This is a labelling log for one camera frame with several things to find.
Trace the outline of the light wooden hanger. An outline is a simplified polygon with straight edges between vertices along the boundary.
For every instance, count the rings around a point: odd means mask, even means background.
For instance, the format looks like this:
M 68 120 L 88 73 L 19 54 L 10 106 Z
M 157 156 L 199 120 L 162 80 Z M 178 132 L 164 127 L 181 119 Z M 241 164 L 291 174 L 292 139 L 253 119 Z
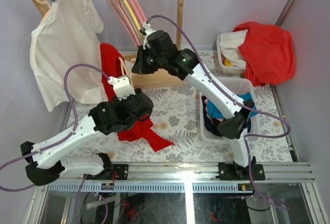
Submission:
M 131 70 L 135 64 L 135 58 L 130 59 L 130 60 L 124 60 L 122 57 L 118 57 L 118 60 L 120 62 L 120 70 L 122 73 L 122 76 L 127 76 L 132 80 L 132 76 L 134 75 Z

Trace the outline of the red t shirt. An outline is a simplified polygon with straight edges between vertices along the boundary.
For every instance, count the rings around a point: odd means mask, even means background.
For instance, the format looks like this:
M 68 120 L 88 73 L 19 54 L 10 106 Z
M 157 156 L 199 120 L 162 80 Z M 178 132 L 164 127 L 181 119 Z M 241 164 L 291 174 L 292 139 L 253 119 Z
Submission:
M 122 76 L 120 62 L 118 60 L 118 57 L 122 57 L 122 55 L 117 51 L 117 49 L 110 44 L 101 43 L 100 50 L 102 71 L 106 73 L 107 76 L 113 76 L 116 78 Z M 156 134 L 152 130 L 152 126 L 153 123 L 150 118 L 144 122 L 137 121 L 134 127 L 130 130 L 118 133 L 118 138 L 120 141 L 129 142 L 133 142 L 138 139 L 145 139 L 155 152 L 174 145 L 173 142 L 170 142 Z

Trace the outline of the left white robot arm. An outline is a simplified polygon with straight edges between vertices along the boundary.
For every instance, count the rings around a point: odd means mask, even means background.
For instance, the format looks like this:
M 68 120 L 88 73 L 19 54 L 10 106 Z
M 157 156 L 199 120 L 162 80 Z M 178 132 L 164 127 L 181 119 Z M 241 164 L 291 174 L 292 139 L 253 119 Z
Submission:
M 24 142 L 20 149 L 26 157 L 28 179 L 36 186 L 50 184 L 61 177 L 112 179 L 114 169 L 108 154 L 88 157 L 69 154 L 91 140 L 130 130 L 136 122 L 150 115 L 153 107 L 151 99 L 137 88 L 134 95 L 124 100 L 115 97 L 99 103 L 76 126 L 44 142 Z

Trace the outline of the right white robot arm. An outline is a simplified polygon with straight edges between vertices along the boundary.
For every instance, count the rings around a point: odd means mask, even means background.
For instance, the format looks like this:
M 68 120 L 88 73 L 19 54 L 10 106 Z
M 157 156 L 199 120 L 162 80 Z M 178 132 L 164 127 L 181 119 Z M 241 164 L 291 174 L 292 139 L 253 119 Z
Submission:
M 141 28 L 144 40 L 139 46 L 133 73 L 152 74 L 159 69 L 179 78 L 204 94 L 222 113 L 224 119 L 217 130 L 230 141 L 234 153 L 231 166 L 220 164 L 219 178 L 226 180 L 263 180 L 262 165 L 251 155 L 248 134 L 248 119 L 254 102 L 244 100 L 231 92 L 189 49 L 178 50 L 169 34 L 163 30 Z

